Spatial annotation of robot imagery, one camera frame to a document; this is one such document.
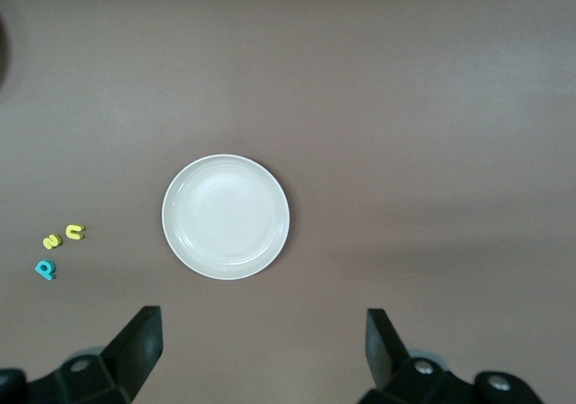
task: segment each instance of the round plate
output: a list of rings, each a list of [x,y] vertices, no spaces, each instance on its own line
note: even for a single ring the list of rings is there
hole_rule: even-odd
[[[204,157],[172,181],[162,226],[176,256],[198,274],[237,280],[280,254],[290,227],[288,201],[275,178],[235,155]]]

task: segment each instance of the plate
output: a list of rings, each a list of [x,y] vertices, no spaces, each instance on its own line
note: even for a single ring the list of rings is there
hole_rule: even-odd
[[[237,280],[262,271],[280,254],[290,211],[265,168],[245,157],[213,155],[186,166],[168,186],[162,226],[186,266],[210,278]]]

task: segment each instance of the gray table surface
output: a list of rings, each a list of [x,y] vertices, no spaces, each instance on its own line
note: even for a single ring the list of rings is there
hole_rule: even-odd
[[[576,0],[0,0],[0,364],[31,379],[159,304],[136,402],[354,403],[365,310],[470,381],[571,402]],[[164,193],[255,159],[283,253],[186,268]],[[71,222],[82,241],[41,241]],[[46,256],[58,278],[34,266]]]

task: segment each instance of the metal bolt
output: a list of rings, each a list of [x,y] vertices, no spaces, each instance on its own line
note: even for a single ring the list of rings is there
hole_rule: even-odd
[[[488,383],[494,389],[498,389],[499,391],[509,391],[510,390],[510,383],[504,378],[499,375],[491,375],[488,378]]]
[[[80,359],[79,361],[74,362],[74,364],[70,367],[70,371],[72,373],[79,373],[85,370],[89,364],[90,364],[89,359]]]
[[[420,374],[429,375],[434,372],[434,368],[432,368],[432,365],[422,359],[416,361],[416,363],[414,364],[414,368],[416,368],[416,371],[418,371]]]

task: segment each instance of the plate rim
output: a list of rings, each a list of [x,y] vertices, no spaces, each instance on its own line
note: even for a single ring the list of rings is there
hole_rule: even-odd
[[[240,275],[236,275],[233,277],[221,277],[215,274],[207,274],[205,272],[199,271],[194,269],[191,265],[189,265],[188,263],[185,262],[184,259],[181,258],[180,255],[178,255],[178,253],[176,252],[176,250],[174,249],[172,242],[170,241],[170,238],[168,236],[168,231],[167,231],[167,198],[168,195],[171,194],[171,192],[173,191],[173,187],[176,184],[176,181],[183,175],[185,174],[188,169],[192,166],[198,166],[199,164],[201,164],[203,161],[209,160],[209,159],[215,159],[215,158],[234,158],[240,161],[245,162],[246,164],[250,165],[250,166],[255,166],[257,167],[260,171],[263,171],[274,183],[274,185],[280,190],[280,193],[282,194],[282,204],[283,204],[283,208],[285,209],[285,213],[286,213],[286,222],[285,222],[285,226],[286,226],[286,231],[283,233],[283,240],[282,243],[280,244],[280,248],[278,250],[278,252],[271,257],[270,261],[268,261],[267,263],[265,263],[264,265],[262,265],[262,267],[260,267],[259,269],[256,269],[254,272],[250,272],[249,274],[242,274]],[[206,276],[208,278],[212,278],[215,280],[222,280],[222,281],[234,281],[234,280],[241,280],[244,278],[248,278],[249,276],[258,274],[260,272],[262,272],[264,269],[266,269],[270,264],[272,264],[274,262],[274,260],[276,258],[278,258],[279,255],[282,254],[282,252],[284,251],[284,247],[286,245],[286,241],[288,240],[288,236],[290,233],[290,221],[291,221],[291,214],[290,214],[290,203],[288,203],[288,197],[286,195],[286,192],[284,191],[283,187],[280,185],[280,182],[278,182],[278,180],[276,179],[276,177],[264,166],[262,166],[260,163],[256,162],[254,159],[248,158],[248,157],[242,157],[240,155],[234,155],[234,154],[214,154],[214,155],[209,155],[206,157],[201,157],[198,158],[196,160],[194,160],[192,163],[189,163],[188,165],[184,166],[184,168],[182,168],[177,174],[176,176],[174,176],[174,178],[172,179],[172,181],[170,182],[170,184],[168,185],[166,192],[164,194],[164,199],[162,201],[162,229],[164,231],[164,237],[166,239],[166,242],[168,243],[168,245],[170,246],[170,249],[172,250],[172,253],[178,258],[178,260],[180,260],[180,262],[182,262],[185,266],[187,266],[189,269],[192,269],[193,271],[195,271],[197,274],[200,274],[202,276]]]

